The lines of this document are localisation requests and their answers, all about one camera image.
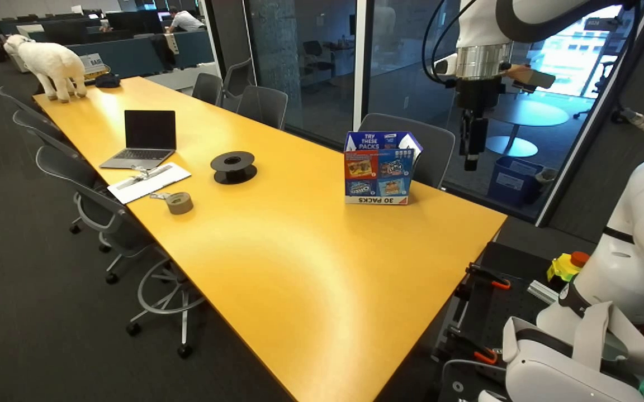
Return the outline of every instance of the yellow table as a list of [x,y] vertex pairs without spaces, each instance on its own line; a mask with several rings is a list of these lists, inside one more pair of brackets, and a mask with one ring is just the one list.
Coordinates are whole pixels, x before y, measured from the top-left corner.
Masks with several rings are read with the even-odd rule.
[[[146,78],[37,102],[97,169],[124,147],[124,111],[177,112],[172,162],[192,176],[170,192],[195,210],[131,210],[295,401],[373,401],[506,220],[420,183],[412,207],[344,207],[343,154]],[[215,183],[231,151],[255,154],[254,182]]]

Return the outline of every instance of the white stuffed animal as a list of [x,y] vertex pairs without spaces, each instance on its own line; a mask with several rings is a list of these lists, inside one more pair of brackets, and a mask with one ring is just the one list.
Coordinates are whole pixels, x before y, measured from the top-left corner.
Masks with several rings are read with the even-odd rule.
[[28,37],[9,37],[5,49],[28,66],[50,99],[67,104],[72,95],[85,97],[85,67],[72,49]]

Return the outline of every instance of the black tape roll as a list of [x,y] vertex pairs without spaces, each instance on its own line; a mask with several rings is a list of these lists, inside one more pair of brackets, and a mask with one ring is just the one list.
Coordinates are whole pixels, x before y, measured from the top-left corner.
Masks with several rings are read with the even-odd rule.
[[250,153],[226,153],[211,162],[217,183],[243,183],[258,175]]

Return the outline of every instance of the laptop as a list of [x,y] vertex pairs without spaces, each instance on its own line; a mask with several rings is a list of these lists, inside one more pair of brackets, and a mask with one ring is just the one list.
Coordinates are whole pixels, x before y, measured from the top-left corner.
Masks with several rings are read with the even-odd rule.
[[126,111],[126,151],[107,160],[101,170],[151,170],[174,153],[172,111]]

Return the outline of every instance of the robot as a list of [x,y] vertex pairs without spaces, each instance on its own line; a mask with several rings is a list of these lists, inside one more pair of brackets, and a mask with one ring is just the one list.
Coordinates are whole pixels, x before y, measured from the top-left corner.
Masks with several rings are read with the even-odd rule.
[[[455,77],[468,169],[484,153],[510,42],[544,41],[586,15],[636,0],[460,0],[457,54],[434,64]],[[579,278],[540,313],[536,327],[503,328],[506,392],[515,402],[644,401],[644,164],[636,169],[608,229]]]

